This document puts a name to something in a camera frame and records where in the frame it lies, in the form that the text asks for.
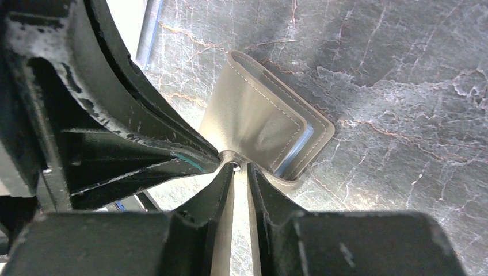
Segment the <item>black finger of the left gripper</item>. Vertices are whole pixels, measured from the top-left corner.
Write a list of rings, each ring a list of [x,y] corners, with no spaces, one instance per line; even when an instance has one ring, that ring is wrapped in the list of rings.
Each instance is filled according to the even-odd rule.
[[[132,62],[105,1],[2,1],[1,10],[44,210],[94,210],[217,168],[216,149]]]

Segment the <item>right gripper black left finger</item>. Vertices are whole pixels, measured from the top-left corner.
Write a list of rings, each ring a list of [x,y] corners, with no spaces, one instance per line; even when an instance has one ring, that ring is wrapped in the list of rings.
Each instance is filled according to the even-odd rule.
[[[234,165],[169,212],[65,212],[34,219],[2,275],[229,275]]]

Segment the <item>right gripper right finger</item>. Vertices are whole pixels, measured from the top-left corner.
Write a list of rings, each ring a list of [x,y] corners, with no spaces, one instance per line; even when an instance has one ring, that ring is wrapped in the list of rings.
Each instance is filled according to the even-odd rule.
[[[310,212],[247,166],[262,275],[464,275],[442,227],[420,212]]]

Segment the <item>beige leather card holder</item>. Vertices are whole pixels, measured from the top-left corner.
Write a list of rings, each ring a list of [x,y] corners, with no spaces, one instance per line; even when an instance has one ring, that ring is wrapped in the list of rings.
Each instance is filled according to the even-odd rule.
[[[333,137],[335,127],[249,55],[232,50],[217,79],[199,132],[219,152],[258,164],[287,193]]]

